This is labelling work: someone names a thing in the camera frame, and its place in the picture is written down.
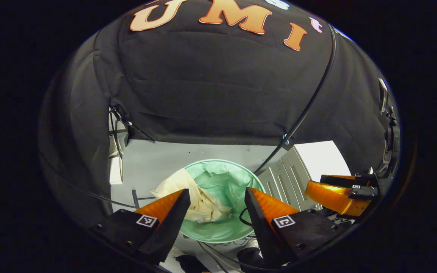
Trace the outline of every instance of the black fabric backdrop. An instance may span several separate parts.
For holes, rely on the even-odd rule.
[[[331,58],[328,23],[294,6],[286,11],[237,1],[240,8],[257,4],[272,11],[265,34],[257,35],[225,22],[200,23],[211,3],[188,0],[170,22],[146,31],[129,29],[134,13],[146,6],[127,12],[85,41],[54,78],[38,143],[50,187],[81,225],[99,221],[111,206],[79,198],[46,161],[68,182],[110,198],[109,106],[156,141],[277,145],[311,100]],[[148,21],[165,8],[156,8]],[[320,21],[322,33],[309,17]],[[283,43],[290,22],[308,32],[299,52]],[[334,35],[331,72],[286,148],[333,140],[352,173],[366,172],[382,162],[378,78],[384,76],[354,42]]]
[[[388,215],[295,271],[436,272],[437,3],[298,4],[353,38],[381,67],[398,100],[404,147],[419,148],[411,182]],[[0,271],[143,271],[68,217],[45,183],[35,145],[42,98],[58,67],[136,5],[0,2]]]

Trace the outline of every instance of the black cable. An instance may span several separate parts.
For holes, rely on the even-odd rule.
[[[274,151],[272,151],[272,153],[269,155],[269,157],[267,157],[264,160],[264,162],[262,162],[262,164],[257,168],[257,170],[255,170],[254,174],[257,174],[258,171],[260,171],[262,169],[262,167],[264,167],[277,154],[277,152],[279,152],[279,150],[281,150],[281,147],[283,147],[283,145],[286,142],[288,142],[289,139],[293,136],[293,134],[296,132],[298,127],[304,121],[305,117],[308,115],[309,110],[311,108],[311,105],[314,102],[314,99],[316,99],[316,97],[317,97],[317,95],[319,93],[319,90],[321,89],[321,87],[323,86],[323,83],[325,82],[326,78],[330,74],[330,71],[331,71],[331,68],[332,68],[332,65],[333,65],[333,60],[335,60],[336,39],[335,39],[335,33],[333,32],[333,28],[330,25],[328,25],[328,26],[330,27],[330,31],[331,31],[331,35],[332,35],[332,51],[330,53],[330,59],[328,60],[328,64],[326,65],[326,70],[323,73],[323,77],[319,81],[316,90],[314,91],[310,101],[308,102],[308,104],[305,107],[305,110],[303,110],[303,112],[301,113],[300,117],[296,120],[296,122],[294,123],[293,127],[291,128],[291,130],[289,130],[289,132],[286,134],[286,137],[283,138],[283,140],[281,140],[281,142],[274,149]]]
[[[149,138],[152,142],[155,142],[154,139],[153,139],[152,137],[150,137],[149,135],[147,135],[147,133],[143,132],[141,129],[139,129],[139,128],[138,128],[137,126],[135,126],[134,124],[132,124],[132,123],[130,123],[130,122],[127,122],[127,124],[128,124],[129,126],[131,126],[132,128],[134,128],[134,129],[140,131],[141,133],[143,133],[143,134],[144,134],[147,138]]]
[[[87,190],[82,190],[81,188],[77,187],[76,185],[73,185],[71,182],[68,181],[68,179],[62,173],[57,171],[57,169],[55,169],[50,164],[50,162],[47,160],[47,158],[42,154],[42,152],[40,150],[38,150],[38,153],[40,154],[42,159],[45,161],[45,163],[47,163],[47,165],[50,167],[50,169],[52,169],[55,173],[57,173],[65,181],[65,183],[67,183],[68,185],[72,186],[75,190],[78,190],[78,191],[80,191],[80,192],[82,192],[84,194],[89,195],[90,197],[94,197],[94,198],[97,198],[97,199],[105,201],[105,202],[109,202],[109,203],[112,203],[112,204],[118,204],[120,206],[125,206],[125,207],[130,207],[132,209],[136,209],[136,206],[131,206],[131,205],[128,205],[128,204],[123,204],[121,202],[116,202],[116,201],[113,201],[111,199],[107,199],[106,197],[102,197],[100,195],[97,195],[97,194],[95,194],[93,192],[90,192],[90,191],[87,191]]]
[[[215,243],[214,246],[217,246],[217,245],[228,246],[229,244],[230,244],[230,242],[228,242],[228,243]]]
[[[244,242],[240,243],[240,244],[236,244],[236,241],[234,241],[234,245],[243,245],[245,243],[247,243],[249,240],[247,240],[246,238],[243,238]]]
[[[123,154],[121,152],[122,152],[123,149],[121,147],[121,142],[119,141],[119,138],[118,138],[118,121],[116,121],[115,125],[116,125],[115,126],[116,130],[114,131],[114,134],[115,134],[114,138],[117,141],[117,143],[119,144],[119,146],[116,145],[116,147],[118,147],[119,156],[122,159],[123,158]]]
[[[215,259],[215,257],[212,254],[208,253],[208,251],[205,250],[205,248],[201,245],[201,243],[199,241],[196,241],[196,242],[200,245],[200,247],[203,249],[203,251],[206,252],[206,254],[208,254],[210,257],[212,257],[212,259],[217,263],[217,265],[220,267],[220,269],[222,269],[225,273],[229,273],[229,271],[225,270],[225,268],[222,266],[222,264],[220,264],[219,261],[217,259]]]
[[[244,215],[244,212],[245,212],[246,210],[247,210],[247,208],[245,208],[245,209],[241,212],[241,214],[239,215],[239,220],[241,220],[241,222],[243,222],[243,223],[246,224],[246,225],[252,226],[251,223],[249,223],[248,221],[245,221],[244,219],[242,219],[242,216]]]
[[[137,200],[147,200],[147,199],[156,199],[156,197],[142,197],[142,198],[136,198]]]
[[[220,251],[215,250],[215,248],[209,246],[208,244],[206,244],[206,243],[203,243],[203,244],[206,245],[207,247],[209,247],[210,249],[212,249],[213,251],[217,252],[217,253],[220,254],[221,256],[225,257],[226,259],[229,259],[230,261],[232,261],[232,262],[234,262],[234,263],[237,263],[237,264],[239,264],[239,265],[241,265],[241,266],[248,267],[248,268],[250,268],[250,269],[254,269],[254,270],[261,270],[261,271],[276,271],[275,269],[255,267],[255,266],[251,266],[251,265],[245,264],[245,263],[243,263],[243,262],[236,261],[236,260],[234,260],[234,259],[231,259],[231,258],[225,256],[225,255],[222,254]]]

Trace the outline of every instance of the screw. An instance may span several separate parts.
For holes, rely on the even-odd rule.
[[[298,249],[298,250],[302,250],[302,249],[304,249],[305,247],[306,247],[305,244],[297,244],[297,245],[296,245],[296,249]]]

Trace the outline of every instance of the white cloth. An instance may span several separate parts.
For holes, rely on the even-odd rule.
[[[222,215],[228,215],[231,207],[224,206],[220,200],[200,188],[185,169],[180,169],[163,180],[151,193],[158,199],[184,188],[189,189],[190,207],[185,215],[186,220],[200,223],[216,221]]]

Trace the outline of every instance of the white label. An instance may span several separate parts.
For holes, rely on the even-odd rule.
[[[296,223],[293,219],[291,219],[289,215],[274,218],[274,221],[276,222],[279,228],[284,228],[285,226],[290,226]]]
[[[156,220],[158,220],[158,218],[153,216],[143,215],[141,216],[141,218],[139,218],[138,221],[136,221],[136,223],[151,228],[154,225],[154,223],[156,223]]]

